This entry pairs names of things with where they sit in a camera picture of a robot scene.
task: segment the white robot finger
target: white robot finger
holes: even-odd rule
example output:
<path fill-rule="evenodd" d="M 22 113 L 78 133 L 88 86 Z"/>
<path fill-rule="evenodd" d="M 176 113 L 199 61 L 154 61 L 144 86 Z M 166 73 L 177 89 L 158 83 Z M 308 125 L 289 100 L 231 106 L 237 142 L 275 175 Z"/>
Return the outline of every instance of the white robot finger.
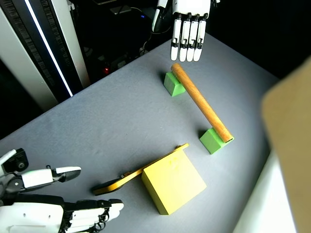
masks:
<path fill-rule="evenodd" d="M 173 37 L 172 37 L 172 47 L 171 47 L 171 59 L 175 61 L 178 56 L 178 44 L 181 29 L 181 14 L 176 15 L 174 21 Z"/>
<path fill-rule="evenodd" d="M 181 33 L 179 60 L 184 62 L 187 56 L 187 47 L 190 34 L 191 13 L 188 13 L 187 19 L 183 22 L 183 31 Z"/>
<path fill-rule="evenodd" d="M 205 28 L 206 28 L 206 19 L 208 17 L 208 14 L 206 13 L 203 17 L 203 19 L 199 22 L 199 28 L 198 28 L 198 36 L 197 36 L 197 42 L 194 50 L 193 60 L 195 62 L 200 60 L 201 53 L 202 53 L 202 46 L 204 43 L 204 36 L 205 36 Z"/>
<path fill-rule="evenodd" d="M 192 18 L 191 27 L 190 27 L 190 35 L 189 35 L 189 46 L 187 50 L 187 61 L 191 62 L 193 60 L 194 56 L 194 49 L 196 46 L 196 38 L 197 38 L 197 32 L 198 32 L 198 19 L 199 15 L 196 15 Z"/>

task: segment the gray tabletop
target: gray tabletop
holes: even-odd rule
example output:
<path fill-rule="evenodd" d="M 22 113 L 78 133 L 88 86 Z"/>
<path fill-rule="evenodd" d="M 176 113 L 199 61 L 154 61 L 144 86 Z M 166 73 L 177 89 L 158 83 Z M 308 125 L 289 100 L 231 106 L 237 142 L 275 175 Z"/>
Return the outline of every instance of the gray tabletop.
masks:
<path fill-rule="evenodd" d="M 206 35 L 200 61 L 182 66 L 235 137 L 209 155 L 199 135 L 211 125 L 187 93 L 172 98 L 163 86 L 172 64 L 166 42 L 1 140 L 0 153 L 24 148 L 28 170 L 80 166 L 76 179 L 36 193 L 121 199 L 125 208 L 105 232 L 232 232 L 269 154 L 260 100 L 276 78 Z M 110 194 L 90 193 L 186 142 L 207 188 L 172 215 L 158 213 L 140 178 Z"/>

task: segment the wooden stick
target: wooden stick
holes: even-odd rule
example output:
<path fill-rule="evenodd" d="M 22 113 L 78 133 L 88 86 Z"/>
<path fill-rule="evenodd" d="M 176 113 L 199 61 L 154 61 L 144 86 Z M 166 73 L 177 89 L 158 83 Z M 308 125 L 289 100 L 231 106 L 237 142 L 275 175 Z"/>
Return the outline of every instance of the wooden stick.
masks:
<path fill-rule="evenodd" d="M 198 88 L 193 84 L 189 76 L 182 69 L 180 64 L 175 63 L 172 65 L 172 72 L 177 79 L 182 83 L 186 91 L 189 93 L 193 101 L 198 105 L 206 119 L 210 122 L 214 130 L 217 132 L 219 137 L 224 141 L 228 142 L 233 139 L 233 136 L 229 130 L 224 126 L 221 120 L 218 118 L 214 110 L 202 96 Z"/>

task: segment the yellow cube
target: yellow cube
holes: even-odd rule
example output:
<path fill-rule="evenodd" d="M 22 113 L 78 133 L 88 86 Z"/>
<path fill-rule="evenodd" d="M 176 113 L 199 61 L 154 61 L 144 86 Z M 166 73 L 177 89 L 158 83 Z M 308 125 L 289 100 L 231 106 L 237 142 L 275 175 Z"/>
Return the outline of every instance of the yellow cube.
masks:
<path fill-rule="evenodd" d="M 143 170 L 142 181 L 161 215 L 170 215 L 206 188 L 183 150 L 175 150 Z"/>

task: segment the wooden rod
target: wooden rod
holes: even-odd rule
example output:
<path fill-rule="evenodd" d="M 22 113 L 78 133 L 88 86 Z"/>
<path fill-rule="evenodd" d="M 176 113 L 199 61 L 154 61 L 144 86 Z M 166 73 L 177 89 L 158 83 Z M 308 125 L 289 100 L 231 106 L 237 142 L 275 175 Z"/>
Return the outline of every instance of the wooden rod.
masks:
<path fill-rule="evenodd" d="M 202 96 L 198 88 L 193 84 L 189 76 L 182 69 L 180 64 L 175 63 L 172 65 L 172 72 L 177 77 L 177 79 L 182 83 L 186 91 L 189 93 L 193 101 L 198 105 L 206 119 L 210 122 L 214 130 L 217 132 L 219 137 L 224 141 L 228 142 L 233 139 L 233 136 L 229 130 L 224 126 L 222 121 L 216 115 L 214 110 Z"/>

